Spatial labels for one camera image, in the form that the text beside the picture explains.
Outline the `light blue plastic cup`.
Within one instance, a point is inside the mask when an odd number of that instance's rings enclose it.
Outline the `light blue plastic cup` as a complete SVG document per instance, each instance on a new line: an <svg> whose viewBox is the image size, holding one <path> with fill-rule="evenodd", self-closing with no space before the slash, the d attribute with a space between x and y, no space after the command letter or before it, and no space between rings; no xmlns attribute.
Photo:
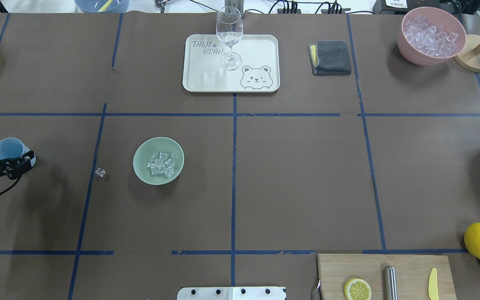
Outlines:
<svg viewBox="0 0 480 300"><path fill-rule="evenodd" d="M25 155L29 151L30 148L17 138L0 140L0 160L15 159Z"/></svg>

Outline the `mint green bowl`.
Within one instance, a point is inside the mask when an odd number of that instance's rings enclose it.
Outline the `mint green bowl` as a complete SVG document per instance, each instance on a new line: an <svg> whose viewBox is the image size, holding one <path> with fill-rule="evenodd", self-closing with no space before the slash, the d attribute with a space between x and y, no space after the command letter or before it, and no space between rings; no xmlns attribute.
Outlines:
<svg viewBox="0 0 480 300"><path fill-rule="evenodd" d="M184 162L184 151L177 142L155 137L136 150L133 169L141 181L150 185L165 185L180 175Z"/></svg>

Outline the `spilled ice cube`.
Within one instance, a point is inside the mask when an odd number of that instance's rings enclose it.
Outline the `spilled ice cube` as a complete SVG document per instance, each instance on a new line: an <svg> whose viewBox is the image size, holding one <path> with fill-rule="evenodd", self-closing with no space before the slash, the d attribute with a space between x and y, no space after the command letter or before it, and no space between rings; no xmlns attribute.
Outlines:
<svg viewBox="0 0 480 300"><path fill-rule="evenodd" d="M100 167L98 167L97 169L95 169L95 174L101 178L103 178L105 176L105 169L102 169Z"/></svg>

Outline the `ice cubes in bowl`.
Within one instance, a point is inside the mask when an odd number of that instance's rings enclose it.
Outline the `ice cubes in bowl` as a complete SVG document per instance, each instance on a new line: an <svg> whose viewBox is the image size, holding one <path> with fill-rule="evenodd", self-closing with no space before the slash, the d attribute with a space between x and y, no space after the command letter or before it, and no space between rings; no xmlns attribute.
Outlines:
<svg viewBox="0 0 480 300"><path fill-rule="evenodd" d="M172 178L177 166L171 152L155 152L146 162L151 176Z"/></svg>

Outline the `blue bowl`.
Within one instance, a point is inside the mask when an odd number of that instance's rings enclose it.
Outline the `blue bowl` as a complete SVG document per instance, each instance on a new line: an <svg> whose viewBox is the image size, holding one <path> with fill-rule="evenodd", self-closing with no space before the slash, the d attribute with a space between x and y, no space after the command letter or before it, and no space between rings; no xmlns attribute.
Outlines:
<svg viewBox="0 0 480 300"><path fill-rule="evenodd" d="M125 13L130 0L75 0L74 3L85 13Z"/></svg>

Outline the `yellow plastic fork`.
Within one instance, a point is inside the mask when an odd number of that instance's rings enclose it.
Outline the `yellow plastic fork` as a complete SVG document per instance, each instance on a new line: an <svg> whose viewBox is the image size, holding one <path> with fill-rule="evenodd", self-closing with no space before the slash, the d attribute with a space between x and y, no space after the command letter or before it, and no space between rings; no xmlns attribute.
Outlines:
<svg viewBox="0 0 480 300"><path fill-rule="evenodd" d="M113 0L107 0L97 11L98 12L105 12L109 6L112 4Z"/></svg>

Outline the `clear wine glass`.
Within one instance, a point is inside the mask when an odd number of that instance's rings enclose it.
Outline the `clear wine glass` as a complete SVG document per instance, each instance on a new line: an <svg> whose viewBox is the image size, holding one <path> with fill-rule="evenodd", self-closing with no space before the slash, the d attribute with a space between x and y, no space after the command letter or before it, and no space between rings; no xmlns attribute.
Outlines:
<svg viewBox="0 0 480 300"><path fill-rule="evenodd" d="M229 47L220 59L225 70L236 70L241 65L241 57L233 52L243 35L243 19L240 10L234 6L224 6L217 12L215 31L221 43Z"/></svg>

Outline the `grey folded cloth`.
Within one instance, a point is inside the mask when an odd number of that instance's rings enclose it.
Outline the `grey folded cloth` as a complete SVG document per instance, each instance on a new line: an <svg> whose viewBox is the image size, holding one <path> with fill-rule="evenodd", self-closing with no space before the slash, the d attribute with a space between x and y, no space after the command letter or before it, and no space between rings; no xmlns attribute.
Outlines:
<svg viewBox="0 0 480 300"><path fill-rule="evenodd" d="M308 45L314 75L350 75L352 66L344 40L320 40Z"/></svg>

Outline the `lemon half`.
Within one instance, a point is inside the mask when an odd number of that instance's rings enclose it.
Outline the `lemon half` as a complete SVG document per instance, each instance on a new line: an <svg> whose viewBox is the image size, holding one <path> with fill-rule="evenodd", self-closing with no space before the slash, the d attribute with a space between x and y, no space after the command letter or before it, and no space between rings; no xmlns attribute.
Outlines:
<svg viewBox="0 0 480 300"><path fill-rule="evenodd" d="M365 280L352 278L344 284L343 294L347 300L371 300L372 289Z"/></svg>

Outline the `metal muddler black cap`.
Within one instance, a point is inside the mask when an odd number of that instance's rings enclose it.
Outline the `metal muddler black cap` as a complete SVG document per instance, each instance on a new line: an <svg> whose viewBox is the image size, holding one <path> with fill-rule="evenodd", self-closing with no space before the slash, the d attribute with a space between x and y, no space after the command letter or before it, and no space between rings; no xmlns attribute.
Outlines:
<svg viewBox="0 0 480 300"><path fill-rule="evenodd" d="M398 300L397 277L395 269L392 266L386 266L384 269L385 280L385 299Z"/></svg>

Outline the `wooden cutting board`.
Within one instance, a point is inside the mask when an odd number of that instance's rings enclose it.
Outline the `wooden cutting board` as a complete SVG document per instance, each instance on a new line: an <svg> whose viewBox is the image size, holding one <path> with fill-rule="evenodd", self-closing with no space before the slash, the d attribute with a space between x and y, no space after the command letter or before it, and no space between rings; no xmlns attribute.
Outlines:
<svg viewBox="0 0 480 300"><path fill-rule="evenodd" d="M399 300L428 300L428 280L437 270L440 300L457 298L448 257L444 255L318 254L318 277L324 300L344 300L344 286L352 278L365 280L372 300L385 300L385 268L395 269Z"/></svg>

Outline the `yellow plastic knife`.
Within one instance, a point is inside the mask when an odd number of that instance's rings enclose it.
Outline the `yellow plastic knife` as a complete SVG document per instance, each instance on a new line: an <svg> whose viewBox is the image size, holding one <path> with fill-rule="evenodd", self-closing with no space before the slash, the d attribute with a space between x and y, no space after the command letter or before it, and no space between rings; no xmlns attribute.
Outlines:
<svg viewBox="0 0 480 300"><path fill-rule="evenodd" d="M430 300L439 300L439 290L438 290L438 270L433 267L430 270L428 278L428 297Z"/></svg>

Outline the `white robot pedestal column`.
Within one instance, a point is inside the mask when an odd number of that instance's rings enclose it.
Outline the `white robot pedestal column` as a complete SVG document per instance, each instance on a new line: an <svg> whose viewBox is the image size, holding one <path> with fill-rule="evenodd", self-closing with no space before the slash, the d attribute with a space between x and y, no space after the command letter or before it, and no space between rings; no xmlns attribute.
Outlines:
<svg viewBox="0 0 480 300"><path fill-rule="evenodd" d="M185 287L177 300L285 300L286 288L278 286Z"/></svg>

